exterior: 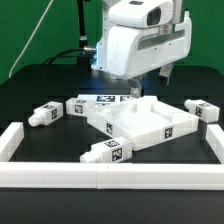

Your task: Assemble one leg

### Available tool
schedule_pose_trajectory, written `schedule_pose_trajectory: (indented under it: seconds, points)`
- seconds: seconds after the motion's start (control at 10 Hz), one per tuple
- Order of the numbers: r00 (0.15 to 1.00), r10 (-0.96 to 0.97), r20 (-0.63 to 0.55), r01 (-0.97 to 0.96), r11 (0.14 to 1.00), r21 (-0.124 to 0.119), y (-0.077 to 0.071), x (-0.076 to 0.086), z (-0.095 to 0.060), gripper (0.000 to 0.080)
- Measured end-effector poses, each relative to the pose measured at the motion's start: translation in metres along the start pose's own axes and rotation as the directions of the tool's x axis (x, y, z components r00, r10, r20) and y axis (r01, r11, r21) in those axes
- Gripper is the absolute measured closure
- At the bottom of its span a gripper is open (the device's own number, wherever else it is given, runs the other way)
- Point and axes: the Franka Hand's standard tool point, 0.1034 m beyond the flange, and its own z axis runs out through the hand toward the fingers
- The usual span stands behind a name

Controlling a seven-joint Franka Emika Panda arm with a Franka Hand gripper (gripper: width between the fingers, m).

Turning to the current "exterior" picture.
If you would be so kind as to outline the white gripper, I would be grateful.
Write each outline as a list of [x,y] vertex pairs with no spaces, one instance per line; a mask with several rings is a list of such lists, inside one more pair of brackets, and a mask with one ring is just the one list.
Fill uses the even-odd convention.
[[109,31],[108,71],[117,78],[129,79],[130,95],[134,98],[143,96],[141,78],[136,76],[161,67],[159,82],[167,86],[173,62],[185,58],[190,51],[192,22],[188,11],[173,33],[160,35],[159,31],[158,27],[137,29],[118,25]]

